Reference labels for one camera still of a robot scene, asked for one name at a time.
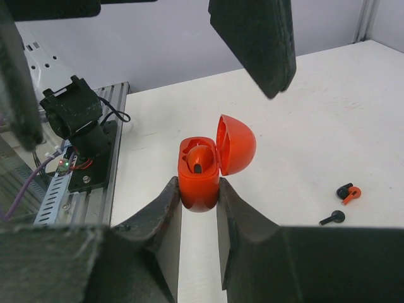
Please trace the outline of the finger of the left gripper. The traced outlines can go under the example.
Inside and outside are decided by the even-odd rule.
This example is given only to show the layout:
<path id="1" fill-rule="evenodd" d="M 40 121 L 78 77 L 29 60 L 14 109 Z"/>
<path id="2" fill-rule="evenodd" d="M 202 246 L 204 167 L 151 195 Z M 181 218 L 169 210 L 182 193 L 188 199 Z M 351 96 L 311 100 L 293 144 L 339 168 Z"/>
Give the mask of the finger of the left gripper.
<path id="1" fill-rule="evenodd" d="M 292 3 L 216 0 L 210 24 L 268 99 L 285 92 L 296 73 Z"/>

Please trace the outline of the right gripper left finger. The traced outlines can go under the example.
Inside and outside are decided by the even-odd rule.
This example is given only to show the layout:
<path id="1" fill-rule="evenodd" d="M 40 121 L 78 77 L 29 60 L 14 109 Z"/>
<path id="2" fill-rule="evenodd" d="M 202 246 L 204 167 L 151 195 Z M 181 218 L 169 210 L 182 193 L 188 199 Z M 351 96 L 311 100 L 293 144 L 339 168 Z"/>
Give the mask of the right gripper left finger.
<path id="1" fill-rule="evenodd" d="M 85 302 L 177 302 L 182 206 L 179 180 L 140 211 L 103 229 Z"/>

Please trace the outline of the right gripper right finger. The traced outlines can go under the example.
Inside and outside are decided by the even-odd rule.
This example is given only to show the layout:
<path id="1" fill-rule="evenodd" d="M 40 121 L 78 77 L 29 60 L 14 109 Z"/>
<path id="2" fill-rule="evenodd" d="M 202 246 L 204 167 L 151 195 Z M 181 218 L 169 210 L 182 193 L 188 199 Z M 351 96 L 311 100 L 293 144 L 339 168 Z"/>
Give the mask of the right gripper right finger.
<path id="1" fill-rule="evenodd" d="M 312 273 L 298 269 L 292 251 L 314 230 L 276 224 L 220 178 L 218 251 L 228 302 L 315 302 Z"/>

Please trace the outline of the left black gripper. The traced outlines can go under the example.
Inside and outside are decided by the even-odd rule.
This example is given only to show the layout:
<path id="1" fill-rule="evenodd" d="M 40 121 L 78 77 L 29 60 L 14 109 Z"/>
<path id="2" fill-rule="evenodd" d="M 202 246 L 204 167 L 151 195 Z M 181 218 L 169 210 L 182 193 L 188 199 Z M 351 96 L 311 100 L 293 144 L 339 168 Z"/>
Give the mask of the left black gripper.
<path id="1" fill-rule="evenodd" d="M 91 18 L 110 4 L 145 0 L 6 0 L 1 1 L 1 114 L 26 151 L 43 140 L 39 105 L 15 21 Z"/>

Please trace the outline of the black earbud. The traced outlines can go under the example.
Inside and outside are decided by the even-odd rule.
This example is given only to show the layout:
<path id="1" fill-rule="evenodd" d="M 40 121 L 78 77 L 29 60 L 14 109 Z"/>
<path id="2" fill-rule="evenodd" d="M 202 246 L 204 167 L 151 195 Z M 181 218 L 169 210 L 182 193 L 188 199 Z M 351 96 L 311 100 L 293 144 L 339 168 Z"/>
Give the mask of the black earbud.
<path id="1" fill-rule="evenodd" d="M 324 226 L 329 223 L 343 223 L 346 219 L 344 212 L 340 210 L 335 210 L 331 213 L 331 215 L 327 218 L 319 221 L 319 226 Z"/>
<path id="2" fill-rule="evenodd" d="M 336 196 L 337 196 L 338 198 L 340 198 L 341 200 L 344 200 L 345 198 L 348 197 L 348 195 L 349 195 L 349 191 L 348 191 L 348 190 L 349 190 L 352 186 L 353 186 L 352 183 L 348 183 L 348 184 L 345 184 L 345 185 L 339 187 L 339 188 L 336 190 Z"/>

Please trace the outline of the red round charging case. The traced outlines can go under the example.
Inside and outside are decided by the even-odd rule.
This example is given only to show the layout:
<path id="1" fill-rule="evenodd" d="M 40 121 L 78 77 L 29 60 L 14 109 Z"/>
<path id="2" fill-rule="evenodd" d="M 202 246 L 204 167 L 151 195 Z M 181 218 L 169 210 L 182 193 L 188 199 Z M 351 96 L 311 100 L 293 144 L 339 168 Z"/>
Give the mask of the red round charging case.
<path id="1" fill-rule="evenodd" d="M 184 207 L 206 212 L 215 207 L 220 191 L 220 177 L 236 174 L 252 162 L 256 137 L 249 126 L 222 114 L 216 139 L 195 136 L 179 145 L 177 174 Z"/>

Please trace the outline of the red earbud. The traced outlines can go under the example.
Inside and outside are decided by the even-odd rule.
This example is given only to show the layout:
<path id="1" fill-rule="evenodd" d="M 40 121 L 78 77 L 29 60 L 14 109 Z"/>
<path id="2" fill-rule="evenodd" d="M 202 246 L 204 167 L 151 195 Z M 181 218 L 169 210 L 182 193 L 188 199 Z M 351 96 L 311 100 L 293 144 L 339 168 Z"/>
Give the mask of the red earbud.
<path id="1" fill-rule="evenodd" d="M 183 160 L 192 174 L 202 174 L 213 165 L 214 155 L 210 147 L 196 145 L 184 150 Z"/>
<path id="2" fill-rule="evenodd" d="M 349 191 L 348 197 L 342 200 L 341 202 L 343 206 L 347 206 L 353 199 L 359 198 L 362 194 L 361 189 L 356 186 L 352 186 L 348 191 Z"/>

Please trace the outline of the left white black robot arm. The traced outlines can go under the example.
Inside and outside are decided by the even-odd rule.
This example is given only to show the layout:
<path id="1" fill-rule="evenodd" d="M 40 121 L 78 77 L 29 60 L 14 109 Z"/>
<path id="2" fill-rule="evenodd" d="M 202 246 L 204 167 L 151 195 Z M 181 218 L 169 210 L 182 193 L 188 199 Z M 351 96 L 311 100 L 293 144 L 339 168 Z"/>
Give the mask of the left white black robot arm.
<path id="1" fill-rule="evenodd" d="M 54 132 L 85 157 L 109 150 L 100 127 L 102 105 L 87 82 L 75 75 L 69 83 L 34 78 L 29 47 L 16 27 L 19 21 L 89 18 L 102 1 L 1 2 L 1 113 L 28 152 L 43 140 L 40 110 Z M 211 26 L 268 98 L 291 84 L 296 72 L 290 1 L 210 1 Z"/>

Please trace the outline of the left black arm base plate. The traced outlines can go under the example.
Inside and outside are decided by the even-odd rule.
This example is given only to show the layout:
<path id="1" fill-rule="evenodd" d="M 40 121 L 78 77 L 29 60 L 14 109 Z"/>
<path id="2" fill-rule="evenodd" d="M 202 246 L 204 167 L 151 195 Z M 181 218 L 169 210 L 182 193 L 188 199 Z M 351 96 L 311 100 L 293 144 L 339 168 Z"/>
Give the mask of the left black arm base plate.
<path id="1" fill-rule="evenodd" d="M 116 133 L 115 121 L 107 121 L 103 125 L 94 121 L 70 138 L 78 158 L 68 186 L 69 192 L 92 191 L 108 184 Z"/>

